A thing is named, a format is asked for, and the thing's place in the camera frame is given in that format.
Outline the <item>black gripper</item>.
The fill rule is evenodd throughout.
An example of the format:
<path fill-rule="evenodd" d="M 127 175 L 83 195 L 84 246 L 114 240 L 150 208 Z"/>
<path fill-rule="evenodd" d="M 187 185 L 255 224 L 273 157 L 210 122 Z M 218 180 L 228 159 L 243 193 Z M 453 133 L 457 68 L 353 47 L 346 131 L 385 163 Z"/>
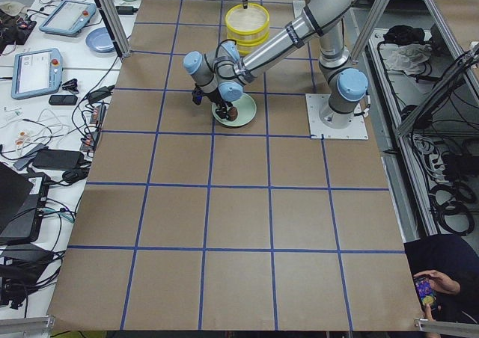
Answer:
<path fill-rule="evenodd" d="M 196 105 L 200 105 L 202 98 L 206 96 L 209 101 L 211 101 L 214 106 L 215 106 L 215 113 L 218 115 L 220 119 L 226 119 L 227 120 L 227 111 L 230 107 L 233 105 L 231 103 L 226 103 L 220 93 L 219 89 L 216 88 L 214 91 L 206 93 L 201 87 L 198 85 L 195 86 L 195 88 L 192 91 L 192 101 Z"/>

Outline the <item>person hand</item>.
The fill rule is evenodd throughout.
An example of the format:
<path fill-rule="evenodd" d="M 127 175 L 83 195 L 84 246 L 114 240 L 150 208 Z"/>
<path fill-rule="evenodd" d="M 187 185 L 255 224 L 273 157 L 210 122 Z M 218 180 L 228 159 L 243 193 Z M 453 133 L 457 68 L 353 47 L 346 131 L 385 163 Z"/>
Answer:
<path fill-rule="evenodd" d="M 437 270 L 420 271 L 413 275 L 414 278 L 425 278 L 434 291 L 446 295 L 458 295 L 460 293 L 460 284 L 450 278 L 445 273 Z"/>

